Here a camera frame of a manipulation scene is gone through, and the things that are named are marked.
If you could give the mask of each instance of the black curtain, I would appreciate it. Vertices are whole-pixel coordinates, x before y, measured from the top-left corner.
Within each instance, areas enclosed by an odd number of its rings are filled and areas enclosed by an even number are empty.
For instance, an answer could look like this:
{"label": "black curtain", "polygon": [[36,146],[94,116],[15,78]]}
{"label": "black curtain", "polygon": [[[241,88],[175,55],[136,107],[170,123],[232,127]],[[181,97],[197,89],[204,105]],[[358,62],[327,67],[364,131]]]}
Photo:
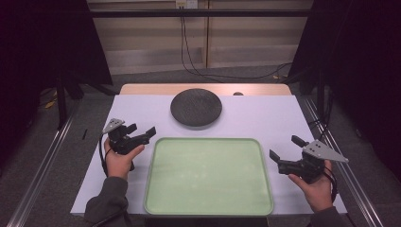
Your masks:
{"label": "black curtain", "polygon": [[0,2],[0,164],[34,119],[43,88],[71,72],[83,80],[111,84],[108,65],[85,0]]}
{"label": "black curtain", "polygon": [[319,73],[335,99],[401,180],[401,2],[316,0],[313,9],[337,13],[308,18],[289,76],[309,93]]}

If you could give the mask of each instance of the white table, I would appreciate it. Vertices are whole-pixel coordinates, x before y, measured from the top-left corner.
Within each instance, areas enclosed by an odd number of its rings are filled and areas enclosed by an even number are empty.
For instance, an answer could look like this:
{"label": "white table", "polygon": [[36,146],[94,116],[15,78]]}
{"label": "white table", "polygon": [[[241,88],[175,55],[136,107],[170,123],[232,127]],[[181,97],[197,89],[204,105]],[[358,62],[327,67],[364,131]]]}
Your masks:
{"label": "white table", "polygon": [[[163,91],[163,87],[159,87],[157,90]],[[233,91],[227,87],[225,90],[229,91],[229,94]],[[219,119],[209,126],[196,130],[181,125],[173,118],[169,111],[173,97],[166,95],[116,96],[108,119],[104,122],[106,125],[111,118],[119,118],[124,119],[127,125],[136,123],[138,130],[134,134],[144,133],[153,126],[157,130],[157,134],[151,138],[150,144],[146,145],[146,150],[134,159],[135,170],[130,172],[127,192],[130,214],[148,215],[143,205],[148,170],[154,144],[163,137],[256,139],[265,153],[274,202],[271,214],[312,213],[303,192],[286,175],[278,173],[277,164],[269,157],[269,150],[272,149],[284,160],[297,161],[301,159],[301,149],[290,141],[291,135],[298,135],[306,141],[313,140],[295,96],[288,94],[285,96],[219,96],[223,106]],[[86,202],[99,193],[104,179],[96,148],[71,210],[72,214],[83,216]],[[335,205],[340,213],[346,213],[340,195],[338,195]]]}

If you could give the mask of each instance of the metal rail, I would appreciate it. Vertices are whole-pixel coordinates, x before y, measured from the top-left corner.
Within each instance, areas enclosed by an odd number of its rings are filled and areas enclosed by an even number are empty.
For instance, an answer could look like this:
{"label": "metal rail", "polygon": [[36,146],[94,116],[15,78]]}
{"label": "metal rail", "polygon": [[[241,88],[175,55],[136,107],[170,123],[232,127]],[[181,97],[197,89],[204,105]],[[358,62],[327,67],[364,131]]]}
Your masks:
{"label": "metal rail", "polygon": [[[318,120],[317,108],[315,103],[309,98],[305,100],[306,107],[309,110],[309,113],[313,117],[314,120]],[[318,129],[320,133],[324,131],[324,126],[322,124],[318,125]],[[338,144],[334,140],[333,135],[331,134],[330,130],[325,131],[324,140],[327,146],[331,147],[332,149],[336,150],[338,153],[342,154]],[[345,182],[347,183],[351,193],[353,194],[357,205],[360,208],[363,216],[366,218],[369,226],[371,227],[382,227],[383,223],[381,222],[372,202],[366,195],[365,191],[362,189],[359,181],[357,180],[354,172],[351,170],[348,164],[337,163],[338,168],[344,177]]]}
{"label": "metal rail", "polygon": [[32,182],[29,184],[26,193],[24,194],[23,198],[20,200],[20,203],[12,214],[7,227],[22,227],[25,225],[26,219],[30,211],[32,210],[33,205],[35,204],[39,193],[41,192],[42,186],[44,185],[44,181],[48,175],[48,171],[50,167],[52,167],[57,153],[60,150],[61,144],[70,129],[73,118],[77,113],[79,104],[80,100],[75,101],[70,116],[68,117],[64,126],[59,131],[57,131],[53,142],[50,145],[50,148],[47,150],[47,153],[44,156],[44,160],[42,161]]}
{"label": "metal rail", "polygon": [[92,9],[91,11],[36,11],[37,16],[130,17],[311,17],[335,15],[334,10],[311,9]]}

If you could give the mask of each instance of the black disc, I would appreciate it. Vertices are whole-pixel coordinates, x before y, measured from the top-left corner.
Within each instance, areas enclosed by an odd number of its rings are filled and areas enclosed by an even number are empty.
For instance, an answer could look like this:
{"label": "black disc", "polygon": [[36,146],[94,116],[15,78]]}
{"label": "black disc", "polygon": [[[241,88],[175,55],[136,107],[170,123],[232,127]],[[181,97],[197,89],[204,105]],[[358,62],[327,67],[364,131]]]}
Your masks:
{"label": "black disc", "polygon": [[214,93],[200,89],[188,89],[177,94],[170,110],[174,118],[192,127],[205,126],[214,122],[221,113],[221,101]]}

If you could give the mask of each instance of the light green tray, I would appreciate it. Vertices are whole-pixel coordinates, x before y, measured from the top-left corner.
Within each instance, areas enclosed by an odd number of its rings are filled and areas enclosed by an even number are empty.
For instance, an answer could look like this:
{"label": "light green tray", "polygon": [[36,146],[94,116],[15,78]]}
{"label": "light green tray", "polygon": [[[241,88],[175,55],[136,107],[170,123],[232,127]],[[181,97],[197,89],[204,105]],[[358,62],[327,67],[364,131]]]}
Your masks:
{"label": "light green tray", "polygon": [[268,215],[273,201],[259,143],[247,138],[158,140],[145,208],[153,215]]}

